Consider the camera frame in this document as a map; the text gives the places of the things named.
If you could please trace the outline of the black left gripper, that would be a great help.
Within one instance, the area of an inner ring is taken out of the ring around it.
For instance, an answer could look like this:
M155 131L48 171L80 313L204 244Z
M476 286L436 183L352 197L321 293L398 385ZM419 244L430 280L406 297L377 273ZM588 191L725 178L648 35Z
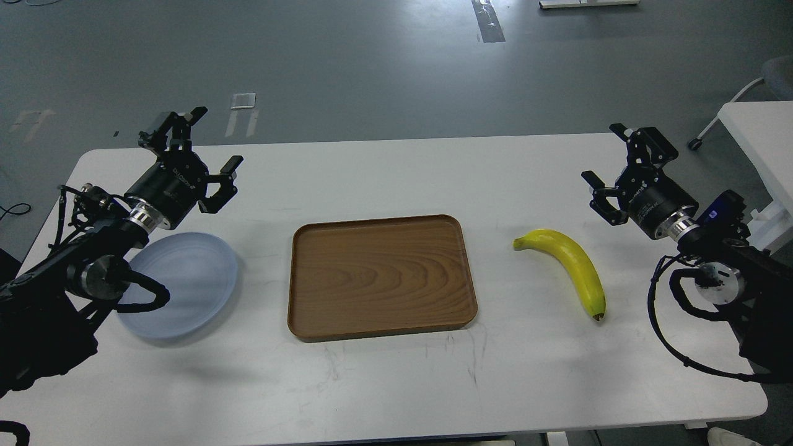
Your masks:
M125 200L154 208L165 229L176 229L196 203L202 214L217 214L238 192L234 181L243 156L231 156L218 174L209 175L193 152L191 129L208 111L196 107L184 114L163 112L149 130L138 134L139 147L157 161L125 192Z

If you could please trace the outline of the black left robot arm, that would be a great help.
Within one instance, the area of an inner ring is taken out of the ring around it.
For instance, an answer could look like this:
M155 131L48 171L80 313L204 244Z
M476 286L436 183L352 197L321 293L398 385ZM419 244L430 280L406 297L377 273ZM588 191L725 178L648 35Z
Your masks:
M170 291L125 259L151 232L173 230L194 209L216 214L238 192L233 155L211 174L193 150L191 130L206 107L166 112L138 143L155 163L123 195L87 183L59 187L56 238L48 256L1 290L1 392L65 375L97 353L95 336L113 313L158 310Z

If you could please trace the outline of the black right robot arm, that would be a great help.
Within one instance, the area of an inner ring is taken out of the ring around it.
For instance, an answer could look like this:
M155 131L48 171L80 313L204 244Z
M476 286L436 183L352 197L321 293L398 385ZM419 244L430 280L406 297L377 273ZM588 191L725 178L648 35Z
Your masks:
M607 223L632 221L652 240L676 243L676 256L658 261L647 294L651 327L663 347L683 366L708 375L745 383L790 383L791 268L750 245L742 196L725 190L697 215L697 201L663 170L678 151L658 129L614 123L609 130L626 144L626 167L613 186L591 170L581 176L591 187L591 208ZM680 268L671 270L674 263ZM680 308L704 321L739 327L739 355L763 373L724 372L672 347L656 314L658 282L668 270L668 287Z

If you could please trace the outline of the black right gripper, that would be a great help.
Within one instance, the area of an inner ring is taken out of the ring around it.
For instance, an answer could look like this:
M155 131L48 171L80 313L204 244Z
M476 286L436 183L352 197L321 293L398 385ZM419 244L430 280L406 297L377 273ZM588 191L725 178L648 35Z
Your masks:
M656 127L629 129L613 123L609 130L626 144L626 167L616 188L606 187L592 170L581 172L591 187L590 208L609 225L625 225L629 218L652 240L665 238L669 217L693 216L699 209L699 203L664 172L664 166L678 157L678 150ZM620 209L609 198L617 198Z

